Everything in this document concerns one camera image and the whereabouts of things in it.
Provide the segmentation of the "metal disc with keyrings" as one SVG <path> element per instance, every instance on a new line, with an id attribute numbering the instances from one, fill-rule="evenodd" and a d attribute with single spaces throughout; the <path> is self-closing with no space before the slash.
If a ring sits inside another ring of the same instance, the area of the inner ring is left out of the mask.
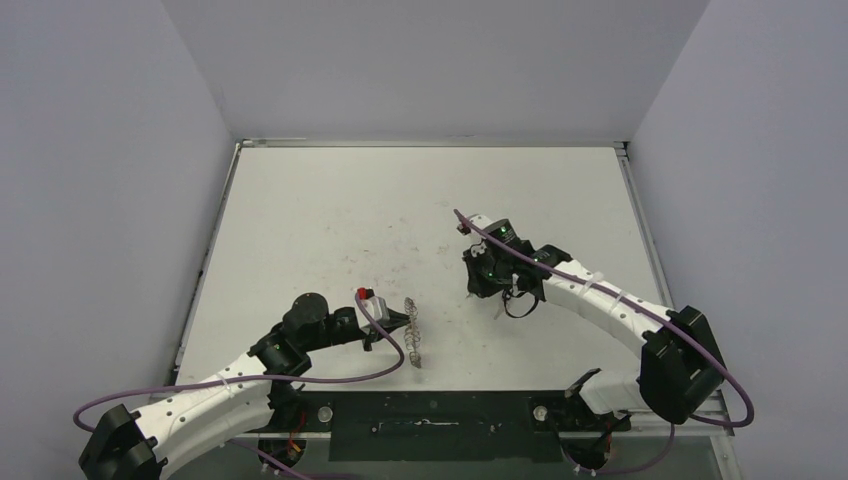
<path id="1" fill-rule="evenodd" d="M 418 326 L 418 308 L 415 301 L 406 297 L 404 299 L 405 314 L 409 318 L 409 323 L 404 330 L 404 342 L 408 354 L 408 359 L 412 366 L 416 369 L 422 368 L 422 357 L 419 352 L 421 333 Z"/>

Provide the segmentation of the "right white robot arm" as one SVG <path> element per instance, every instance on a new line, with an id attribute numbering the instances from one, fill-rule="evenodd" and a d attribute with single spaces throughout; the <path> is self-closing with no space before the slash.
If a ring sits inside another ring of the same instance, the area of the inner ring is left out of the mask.
<path id="1" fill-rule="evenodd" d="M 706 316 L 632 295 L 550 244 L 534 248 L 507 219 L 460 216 L 457 230 L 471 239 L 462 254 L 467 290 L 504 302 L 531 295 L 533 302 L 564 308 L 595 325 L 635 355 L 628 373 L 593 368 L 565 391 L 565 414 L 577 428 L 605 415 L 650 411 L 680 425 L 723 383 L 725 363 Z"/>

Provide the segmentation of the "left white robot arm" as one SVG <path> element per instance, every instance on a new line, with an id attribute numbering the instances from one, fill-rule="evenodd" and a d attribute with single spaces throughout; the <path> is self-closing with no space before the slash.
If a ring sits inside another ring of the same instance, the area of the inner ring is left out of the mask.
<path id="1" fill-rule="evenodd" d="M 297 297 L 282 320 L 246 352 L 198 384 L 161 388 L 165 399 L 135 410 L 119 403 L 89 428 L 78 465 L 88 479 L 167 479 L 215 447 L 267 425 L 290 428 L 298 417 L 293 383 L 307 383 L 310 352 L 352 342 L 364 350 L 414 323 L 412 304 L 390 309 L 360 288 L 351 307 L 330 310 L 317 293 Z"/>

